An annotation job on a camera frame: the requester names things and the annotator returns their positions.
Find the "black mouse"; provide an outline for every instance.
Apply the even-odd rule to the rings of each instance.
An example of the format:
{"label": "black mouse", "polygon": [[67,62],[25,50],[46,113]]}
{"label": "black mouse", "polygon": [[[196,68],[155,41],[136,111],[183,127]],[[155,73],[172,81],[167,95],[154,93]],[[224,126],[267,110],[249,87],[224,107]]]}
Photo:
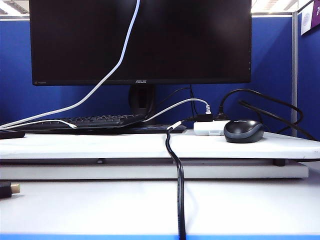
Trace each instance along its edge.
{"label": "black mouse", "polygon": [[264,126],[254,120],[235,120],[228,122],[224,126],[223,133],[229,143],[254,143],[262,139]]}

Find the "gold connector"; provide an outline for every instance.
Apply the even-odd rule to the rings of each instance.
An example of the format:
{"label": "gold connector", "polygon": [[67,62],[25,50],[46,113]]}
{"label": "gold connector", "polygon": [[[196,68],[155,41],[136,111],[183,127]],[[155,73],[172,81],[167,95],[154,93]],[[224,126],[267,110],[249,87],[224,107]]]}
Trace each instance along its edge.
{"label": "gold connector", "polygon": [[11,192],[12,192],[12,194],[20,193],[20,185],[19,184],[11,184]]}

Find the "poster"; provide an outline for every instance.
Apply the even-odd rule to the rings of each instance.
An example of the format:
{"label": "poster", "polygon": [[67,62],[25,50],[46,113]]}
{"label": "poster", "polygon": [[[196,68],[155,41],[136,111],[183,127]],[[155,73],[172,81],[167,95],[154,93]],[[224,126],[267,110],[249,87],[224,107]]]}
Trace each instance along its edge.
{"label": "poster", "polygon": [[320,24],[320,0],[315,0],[302,10],[301,35]]}

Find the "monitor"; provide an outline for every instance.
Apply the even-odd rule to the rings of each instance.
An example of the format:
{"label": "monitor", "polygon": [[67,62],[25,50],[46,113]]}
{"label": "monitor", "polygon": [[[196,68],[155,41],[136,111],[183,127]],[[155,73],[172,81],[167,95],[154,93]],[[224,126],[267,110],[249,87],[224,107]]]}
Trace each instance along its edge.
{"label": "monitor", "polygon": [[[29,4],[33,84],[95,85],[119,60],[136,0]],[[141,0],[104,84],[248,83],[251,24],[251,0]]]}

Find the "power strip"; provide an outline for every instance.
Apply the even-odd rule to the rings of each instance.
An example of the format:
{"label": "power strip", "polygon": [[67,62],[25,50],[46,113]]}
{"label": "power strip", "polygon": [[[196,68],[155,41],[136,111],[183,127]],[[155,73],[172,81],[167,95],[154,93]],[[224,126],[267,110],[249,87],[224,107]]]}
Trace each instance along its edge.
{"label": "power strip", "polygon": [[229,120],[222,121],[207,121],[195,122],[193,124],[193,131],[195,135],[209,135],[220,136],[224,135],[225,125],[230,122]]}

